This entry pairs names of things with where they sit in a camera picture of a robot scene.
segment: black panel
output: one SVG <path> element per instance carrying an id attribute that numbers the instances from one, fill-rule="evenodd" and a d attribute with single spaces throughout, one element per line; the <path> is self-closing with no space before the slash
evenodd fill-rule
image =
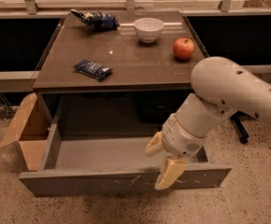
<path id="1" fill-rule="evenodd" d="M 0 20 L 0 71 L 33 71 L 59 19 Z"/>
<path id="2" fill-rule="evenodd" d="M 210 56 L 271 63 L 271 16 L 188 17 Z"/>
<path id="3" fill-rule="evenodd" d="M 135 93 L 135 104 L 142 122 L 163 124 L 183 104 L 191 91 L 143 91 Z"/>

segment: floor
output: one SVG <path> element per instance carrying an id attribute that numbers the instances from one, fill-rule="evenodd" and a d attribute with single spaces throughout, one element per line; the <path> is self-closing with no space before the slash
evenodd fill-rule
<path id="1" fill-rule="evenodd" d="M 0 141 L 10 119 L 2 119 Z M 233 170 L 218 189 L 36 198 L 18 179 L 25 169 L 15 145 L 0 149 L 1 223 L 271 223 L 271 129 L 244 119 L 238 141 L 230 120 L 208 136 L 212 159 Z"/>

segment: cardboard flap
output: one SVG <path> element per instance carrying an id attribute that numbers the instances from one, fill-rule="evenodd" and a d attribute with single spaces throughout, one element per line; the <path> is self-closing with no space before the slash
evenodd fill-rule
<path id="1" fill-rule="evenodd" d="M 20 141 L 19 143 L 28 170 L 37 171 L 46 147 L 46 140 Z"/>
<path id="2" fill-rule="evenodd" d="M 4 147 L 14 142 L 18 142 L 21 139 L 24 128 L 28 123 L 28 120 L 31 117 L 31 114 L 36 106 L 38 105 L 35 93 L 31 93 L 23 98 L 21 105 L 16 111 L 13 120 L 11 121 L 9 127 L 7 128 L 7 131 L 5 132 L 0 147 Z"/>

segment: blue snack bag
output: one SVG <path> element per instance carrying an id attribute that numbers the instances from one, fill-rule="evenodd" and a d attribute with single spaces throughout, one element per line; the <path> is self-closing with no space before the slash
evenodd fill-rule
<path id="1" fill-rule="evenodd" d="M 117 18 L 109 13 L 88 12 L 71 9 L 71 13 L 94 30 L 116 30 L 120 26 Z"/>
<path id="2" fill-rule="evenodd" d="M 112 68 L 106 68 L 99 63 L 93 63 L 87 60 L 82 60 L 75 64 L 74 67 L 80 73 L 98 80 L 103 79 L 112 72 Z"/>

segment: table top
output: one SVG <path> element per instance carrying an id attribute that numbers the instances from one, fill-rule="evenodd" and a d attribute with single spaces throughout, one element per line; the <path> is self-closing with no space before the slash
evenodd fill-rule
<path id="1" fill-rule="evenodd" d="M 204 59 L 195 42 L 195 52 L 186 61 L 173 54 L 174 41 L 193 35 L 178 12 L 111 12 L 121 26 L 98 32 L 69 13 L 34 84 L 35 91 L 155 91 L 189 86 L 193 67 Z M 136 36 L 133 22 L 152 17 L 164 22 L 162 35 L 145 44 Z M 113 68 L 102 81 L 85 76 L 74 68 L 81 60 Z"/>

